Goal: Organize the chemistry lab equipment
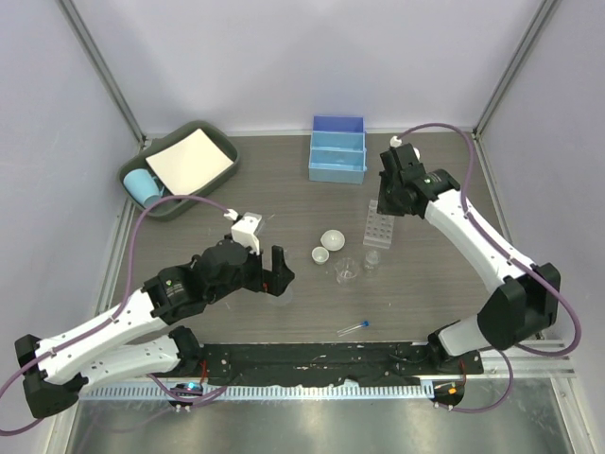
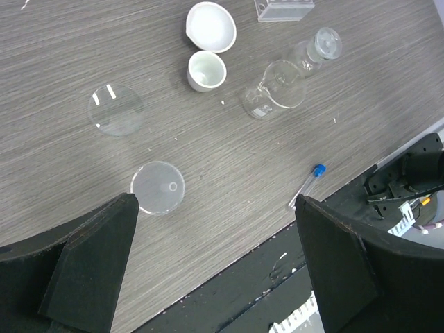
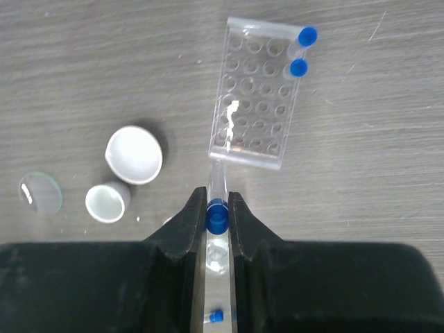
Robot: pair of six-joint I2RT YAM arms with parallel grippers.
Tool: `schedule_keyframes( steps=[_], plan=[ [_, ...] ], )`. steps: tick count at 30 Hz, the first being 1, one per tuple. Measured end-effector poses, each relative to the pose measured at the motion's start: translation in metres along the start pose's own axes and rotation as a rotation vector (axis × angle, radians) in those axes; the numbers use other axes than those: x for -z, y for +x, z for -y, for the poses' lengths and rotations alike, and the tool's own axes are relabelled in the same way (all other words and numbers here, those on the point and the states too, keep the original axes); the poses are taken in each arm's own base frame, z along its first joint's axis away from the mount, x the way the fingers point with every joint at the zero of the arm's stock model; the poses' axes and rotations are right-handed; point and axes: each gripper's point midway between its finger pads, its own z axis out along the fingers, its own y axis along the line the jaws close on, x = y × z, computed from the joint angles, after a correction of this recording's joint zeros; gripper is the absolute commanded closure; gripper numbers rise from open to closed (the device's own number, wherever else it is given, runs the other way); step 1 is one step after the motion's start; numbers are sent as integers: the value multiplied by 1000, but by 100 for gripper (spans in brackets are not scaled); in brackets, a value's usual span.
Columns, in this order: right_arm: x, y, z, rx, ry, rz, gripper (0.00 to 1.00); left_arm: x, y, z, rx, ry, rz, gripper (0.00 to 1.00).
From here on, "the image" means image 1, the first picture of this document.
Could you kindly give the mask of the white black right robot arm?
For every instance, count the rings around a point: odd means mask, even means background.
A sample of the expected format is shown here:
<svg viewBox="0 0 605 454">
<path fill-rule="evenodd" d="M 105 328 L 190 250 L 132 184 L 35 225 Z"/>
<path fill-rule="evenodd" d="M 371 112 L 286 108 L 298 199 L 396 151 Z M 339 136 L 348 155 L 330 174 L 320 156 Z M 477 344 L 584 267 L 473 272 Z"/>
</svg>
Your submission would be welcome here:
<svg viewBox="0 0 605 454">
<path fill-rule="evenodd" d="M 515 250 L 477 213 L 447 171 L 425 170 L 411 144 L 393 138 L 380 159 L 378 212 L 426 220 L 462 253 L 490 294 L 477 314 L 428 336 L 426 359 L 432 370 L 449 373 L 469 352 L 506 350 L 557 320 L 559 302 L 553 293 L 561 275 L 552 264 L 538 266 Z"/>
</svg>

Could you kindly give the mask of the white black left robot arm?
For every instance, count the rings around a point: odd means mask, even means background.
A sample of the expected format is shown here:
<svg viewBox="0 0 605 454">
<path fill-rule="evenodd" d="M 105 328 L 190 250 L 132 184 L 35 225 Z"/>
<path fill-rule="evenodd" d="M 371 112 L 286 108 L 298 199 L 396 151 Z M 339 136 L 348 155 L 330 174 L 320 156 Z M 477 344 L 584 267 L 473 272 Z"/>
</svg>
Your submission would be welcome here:
<svg viewBox="0 0 605 454">
<path fill-rule="evenodd" d="M 202 352 L 182 320 L 240 289 L 280 296 L 294 278 L 282 247 L 272 247 L 266 270 L 261 254 L 225 238 L 189 262 L 161 270 L 124 304 L 87 323 L 54 338 L 21 337 L 15 352 L 32 416 L 56 415 L 108 382 L 194 375 Z"/>
</svg>

